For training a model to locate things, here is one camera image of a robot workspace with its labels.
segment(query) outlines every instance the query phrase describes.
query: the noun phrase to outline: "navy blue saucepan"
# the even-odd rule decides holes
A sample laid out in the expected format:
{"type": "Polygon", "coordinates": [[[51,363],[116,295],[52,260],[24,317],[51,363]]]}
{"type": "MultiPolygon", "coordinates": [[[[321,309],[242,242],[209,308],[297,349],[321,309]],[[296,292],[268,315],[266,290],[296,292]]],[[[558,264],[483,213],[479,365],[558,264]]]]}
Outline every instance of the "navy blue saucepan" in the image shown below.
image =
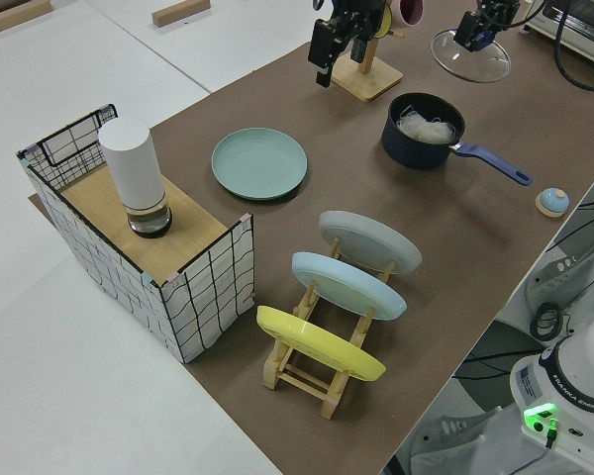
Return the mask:
{"type": "Polygon", "coordinates": [[[520,185],[528,186],[533,183],[531,175],[496,153],[483,146],[461,142],[460,138],[463,134],[464,119],[450,103],[431,94],[413,92],[398,96],[392,101],[381,141],[394,160],[410,168],[436,168],[445,163],[450,153],[455,153],[458,156],[479,158],[520,185]],[[396,123],[410,106],[428,121],[439,118],[442,122],[450,123],[454,128],[452,141],[440,144],[426,143],[403,133],[396,123]]]}

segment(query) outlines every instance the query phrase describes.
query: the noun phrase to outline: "pink mug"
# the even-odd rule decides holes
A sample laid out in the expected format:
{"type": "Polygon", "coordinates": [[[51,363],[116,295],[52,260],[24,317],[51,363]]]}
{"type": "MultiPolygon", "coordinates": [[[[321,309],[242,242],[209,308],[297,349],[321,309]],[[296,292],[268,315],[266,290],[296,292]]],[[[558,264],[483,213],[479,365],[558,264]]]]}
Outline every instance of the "pink mug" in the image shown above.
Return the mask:
{"type": "Polygon", "coordinates": [[[392,10],[392,28],[417,25],[423,18],[424,0],[387,0],[392,10]]]}

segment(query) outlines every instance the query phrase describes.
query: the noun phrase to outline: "wooden stand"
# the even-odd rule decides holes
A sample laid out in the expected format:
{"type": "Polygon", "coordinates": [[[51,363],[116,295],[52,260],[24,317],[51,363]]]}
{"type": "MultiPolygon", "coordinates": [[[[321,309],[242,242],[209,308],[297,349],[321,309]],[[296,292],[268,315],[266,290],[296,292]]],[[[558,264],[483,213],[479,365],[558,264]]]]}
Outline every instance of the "wooden stand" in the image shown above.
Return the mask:
{"type": "MultiPolygon", "coordinates": [[[[330,256],[339,259],[338,253],[340,240],[335,238],[330,252],[330,256]]],[[[394,270],[395,263],[392,262],[387,270],[378,275],[381,282],[387,282],[389,276],[394,270]]],[[[299,319],[308,321],[315,310],[319,301],[319,296],[315,293],[315,284],[311,284],[301,301],[293,309],[293,315],[299,319]]],[[[358,319],[354,332],[349,340],[351,344],[361,348],[371,325],[375,314],[374,309],[370,309],[367,315],[358,319]]],[[[289,362],[293,348],[288,344],[275,340],[275,344],[270,354],[264,362],[263,383],[268,389],[274,390],[277,382],[281,379],[297,388],[322,400],[322,407],[319,414],[326,419],[331,419],[339,401],[341,400],[346,388],[349,374],[346,371],[337,371],[330,384],[316,378],[315,376],[303,371],[289,362]]]]}
{"type": "Polygon", "coordinates": [[[374,57],[378,39],[367,44],[365,58],[359,65],[349,53],[339,57],[333,68],[333,81],[363,102],[368,102],[398,84],[403,73],[374,57]]]}

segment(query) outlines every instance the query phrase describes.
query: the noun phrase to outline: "black and white grid pattern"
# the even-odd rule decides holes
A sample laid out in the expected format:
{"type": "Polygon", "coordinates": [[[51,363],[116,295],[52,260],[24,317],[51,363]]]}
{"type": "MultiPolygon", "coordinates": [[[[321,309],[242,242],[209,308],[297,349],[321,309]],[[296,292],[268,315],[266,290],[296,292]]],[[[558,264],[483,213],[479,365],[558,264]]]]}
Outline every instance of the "black and white grid pattern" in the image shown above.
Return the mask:
{"type": "Polygon", "coordinates": [[[254,304],[253,219],[243,216],[167,282],[157,285],[59,193],[104,162],[97,131],[114,117],[114,106],[101,108],[18,156],[55,227],[86,272],[187,363],[254,304]]]}

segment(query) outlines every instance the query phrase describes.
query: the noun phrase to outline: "glass lid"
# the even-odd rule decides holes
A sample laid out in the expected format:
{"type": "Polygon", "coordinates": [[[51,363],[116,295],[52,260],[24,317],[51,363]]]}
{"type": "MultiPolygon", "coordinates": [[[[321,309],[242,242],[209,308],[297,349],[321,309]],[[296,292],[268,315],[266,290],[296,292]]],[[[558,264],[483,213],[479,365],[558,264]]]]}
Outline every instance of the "glass lid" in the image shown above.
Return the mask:
{"type": "Polygon", "coordinates": [[[471,52],[455,42],[455,30],[438,33],[432,40],[434,59],[454,76],[471,82],[495,82],[511,69],[511,59],[496,42],[471,52]]]}

